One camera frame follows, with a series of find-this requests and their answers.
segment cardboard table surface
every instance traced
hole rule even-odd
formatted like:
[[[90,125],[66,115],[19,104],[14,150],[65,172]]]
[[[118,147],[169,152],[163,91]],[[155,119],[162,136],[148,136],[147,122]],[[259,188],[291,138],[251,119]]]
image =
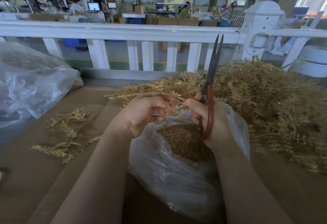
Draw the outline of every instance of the cardboard table surface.
[[[113,87],[84,86],[67,94],[57,105],[32,123],[14,142],[0,148],[0,167],[9,170],[0,185],[1,224],[47,224],[59,209],[96,144],[83,150],[67,164],[62,159],[31,151],[35,144],[58,143],[46,129],[57,113],[78,107],[96,112],[90,136],[101,135],[111,119],[120,111],[121,101],[104,95]],[[251,163],[256,172],[295,223],[326,223],[327,177],[307,172],[286,163],[277,154],[252,152]],[[135,183],[125,198],[122,223],[198,223],[176,214],[158,201],[129,175],[127,186]]]

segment white round container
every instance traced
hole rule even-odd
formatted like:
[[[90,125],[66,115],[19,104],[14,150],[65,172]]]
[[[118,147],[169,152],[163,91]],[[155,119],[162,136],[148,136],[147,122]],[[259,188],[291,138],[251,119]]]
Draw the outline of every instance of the white round container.
[[[311,77],[327,77],[327,48],[305,46],[290,70]]]

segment red scissors handle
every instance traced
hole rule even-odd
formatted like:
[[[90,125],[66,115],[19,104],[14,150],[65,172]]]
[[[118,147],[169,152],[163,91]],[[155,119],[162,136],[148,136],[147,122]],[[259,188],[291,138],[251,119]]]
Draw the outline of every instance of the red scissors handle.
[[[212,88],[212,85],[208,85],[207,86],[208,89],[208,99],[207,102],[205,103],[205,105],[208,106],[208,122],[207,122],[207,127],[204,130],[204,127],[202,125],[202,116],[200,116],[199,118],[199,131],[200,131],[200,137],[201,140],[205,141],[207,139],[209,139],[211,132],[212,132],[212,128],[214,126],[214,90]]]

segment hand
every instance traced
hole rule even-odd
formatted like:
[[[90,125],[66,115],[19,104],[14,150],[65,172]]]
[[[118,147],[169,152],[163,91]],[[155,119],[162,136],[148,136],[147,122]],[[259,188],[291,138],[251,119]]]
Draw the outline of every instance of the hand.
[[[127,129],[136,138],[147,124],[169,116],[172,113],[171,103],[176,101],[176,97],[171,94],[141,93],[122,109],[112,123]]]
[[[201,93],[199,92],[194,99],[187,99],[186,105],[192,110],[192,121],[198,125],[199,117],[202,116],[202,125],[204,129],[207,127],[208,122],[208,107],[200,103]],[[214,125],[209,139],[204,143],[211,150],[215,148],[214,141],[222,141],[227,137],[232,137],[231,129],[228,124],[227,113],[222,102],[214,98]]]

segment scissors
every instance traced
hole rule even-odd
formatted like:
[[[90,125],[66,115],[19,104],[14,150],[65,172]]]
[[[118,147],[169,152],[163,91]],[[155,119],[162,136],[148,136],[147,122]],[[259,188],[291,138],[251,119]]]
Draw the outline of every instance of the scissors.
[[[202,97],[200,102],[208,106],[208,122],[207,122],[207,128],[204,130],[204,127],[202,125],[202,116],[199,118],[199,124],[198,128],[200,131],[200,137],[201,140],[206,140],[210,137],[212,127],[214,125],[214,90],[212,87],[212,83],[214,82],[214,77],[217,71],[218,62],[220,59],[221,49],[224,41],[224,35],[221,36],[219,46],[217,49],[219,40],[219,35],[216,38],[214,49],[212,51],[211,60],[209,64],[209,69],[207,73],[207,80],[205,82],[205,85],[201,89]]]

